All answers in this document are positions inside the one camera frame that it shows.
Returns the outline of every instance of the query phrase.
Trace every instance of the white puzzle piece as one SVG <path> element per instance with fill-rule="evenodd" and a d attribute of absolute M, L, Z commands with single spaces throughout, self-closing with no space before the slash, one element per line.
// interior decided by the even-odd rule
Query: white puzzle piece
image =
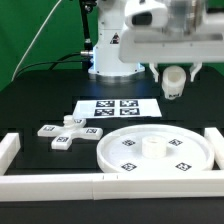
<path fill-rule="evenodd" d="M 83 128 L 86 125 L 85 119 L 74 120 L 73 116 L 64 117 L 64 126 L 44 125 L 39 131 L 38 136 L 56 137 L 52 143 L 52 149 L 67 150 L 74 138 L 89 140 L 99 140 L 103 135 L 101 128 Z"/>
<path fill-rule="evenodd" d="M 157 139 L 165 141 L 162 156 Z M 146 147 L 143 140 L 150 141 Z M 214 150 L 205 138 L 184 128 L 135 125 L 104 136 L 97 145 L 97 162 L 106 173 L 192 173 L 212 169 Z"/>

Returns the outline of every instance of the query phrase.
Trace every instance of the white robot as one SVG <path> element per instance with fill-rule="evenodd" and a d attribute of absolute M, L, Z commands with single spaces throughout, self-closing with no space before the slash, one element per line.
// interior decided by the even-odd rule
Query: white robot
<path fill-rule="evenodd" d="M 149 63 L 192 63 L 191 81 L 203 62 L 224 61 L 224 14 L 206 12 L 206 0 L 98 0 L 99 40 L 90 78 L 128 81 Z"/>

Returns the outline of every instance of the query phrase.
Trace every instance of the black square marker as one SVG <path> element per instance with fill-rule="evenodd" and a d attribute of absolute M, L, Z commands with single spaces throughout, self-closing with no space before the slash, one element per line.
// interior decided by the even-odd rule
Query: black square marker
<path fill-rule="evenodd" d="M 120 100 L 120 107 L 138 107 L 138 100 Z"/>
<path fill-rule="evenodd" d="M 57 142 L 67 142 L 68 141 L 68 138 L 67 137 L 59 137 L 57 139 Z"/>
<path fill-rule="evenodd" d="M 90 128 L 90 129 L 87 129 L 86 133 L 88 134 L 95 134 L 97 132 L 97 129 L 94 129 L 94 128 Z"/>
<path fill-rule="evenodd" d="M 132 171 L 134 170 L 135 168 L 137 168 L 136 165 L 132 164 L 132 163 L 126 163 L 124 164 L 123 166 L 121 166 L 124 170 L 127 170 L 127 171 Z"/>
<path fill-rule="evenodd" d="M 176 168 L 183 170 L 183 171 L 187 171 L 191 168 L 192 166 L 186 164 L 186 163 L 180 163 L 178 165 L 176 165 Z"/>
<path fill-rule="evenodd" d="M 134 145 L 135 144 L 135 142 L 134 141 L 132 141 L 132 140 L 125 140 L 124 142 L 122 142 L 124 145 L 126 145 L 126 146 L 132 146 L 132 145 Z"/>
<path fill-rule="evenodd" d="M 169 143 L 172 145 L 178 146 L 178 145 L 182 144 L 183 142 L 181 142 L 180 140 L 177 140 L 177 139 L 173 139 Z"/>
<path fill-rule="evenodd" d="M 80 124 L 80 123 L 82 123 L 82 120 L 74 120 L 74 122 L 75 122 L 76 124 Z"/>
<path fill-rule="evenodd" d="M 44 128 L 44 131 L 53 131 L 55 127 L 52 127 L 52 126 L 46 126 Z"/>
<path fill-rule="evenodd" d="M 114 116 L 114 109 L 96 109 L 94 116 L 95 117 Z"/>
<path fill-rule="evenodd" d="M 114 107 L 114 100 L 100 100 L 96 102 L 96 107 Z"/>
<path fill-rule="evenodd" d="M 140 110 L 138 108 L 125 108 L 125 109 L 120 109 L 120 115 L 125 116 L 125 115 L 140 115 Z"/>

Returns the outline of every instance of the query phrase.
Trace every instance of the black cable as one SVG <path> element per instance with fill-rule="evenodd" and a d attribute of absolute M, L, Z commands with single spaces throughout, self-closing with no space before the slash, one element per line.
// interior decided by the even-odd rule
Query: black cable
<path fill-rule="evenodd" d="M 57 63 L 58 64 L 63 64 L 63 63 L 72 63 L 72 62 L 85 62 L 85 60 L 72 60 L 72 61 L 49 61 L 49 62 L 40 62 L 40 63 L 35 63 L 35 64 L 31 64 L 31 65 L 27 65 L 25 66 L 24 68 L 20 69 L 16 75 L 15 75 L 15 79 L 20 75 L 20 73 L 22 73 L 24 70 L 28 69 L 28 68 L 31 68 L 31 67 L 35 67 L 35 66 L 38 66 L 38 65 L 48 65 L 48 64 L 54 64 L 54 63 Z"/>
<path fill-rule="evenodd" d="M 83 4 L 83 0 L 79 0 L 79 6 L 81 10 L 82 26 L 83 26 L 83 33 L 85 38 L 84 47 L 85 47 L 85 50 L 89 51 L 93 49 L 93 45 L 90 40 L 89 23 L 88 23 L 87 13 L 85 10 L 85 5 Z"/>
<path fill-rule="evenodd" d="M 79 56 L 79 55 L 80 55 L 80 53 L 78 53 L 78 52 L 67 54 L 67 55 L 63 56 L 62 58 L 59 58 L 55 63 L 53 63 L 51 65 L 51 67 L 49 68 L 49 70 L 53 70 L 58 65 L 58 61 L 64 61 L 68 58 L 71 58 L 71 57 L 74 57 L 74 56 Z"/>

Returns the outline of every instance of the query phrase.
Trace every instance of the black table surface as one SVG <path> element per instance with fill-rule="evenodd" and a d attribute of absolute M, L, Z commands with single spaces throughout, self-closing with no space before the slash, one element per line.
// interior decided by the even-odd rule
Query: black table surface
<path fill-rule="evenodd" d="M 51 149 L 53 138 L 38 137 L 44 124 L 63 125 L 78 100 L 156 98 L 162 117 L 88 119 L 104 135 L 138 124 L 169 124 L 203 135 L 224 130 L 224 77 L 204 67 L 183 96 L 166 100 L 150 72 L 126 84 L 91 81 L 81 70 L 29 71 L 0 92 L 0 140 L 19 132 L 21 150 L 6 175 L 96 173 L 97 141 L 75 139 L 68 151 Z M 0 203 L 1 223 L 223 223 L 224 198 L 166 198 L 103 201 Z"/>

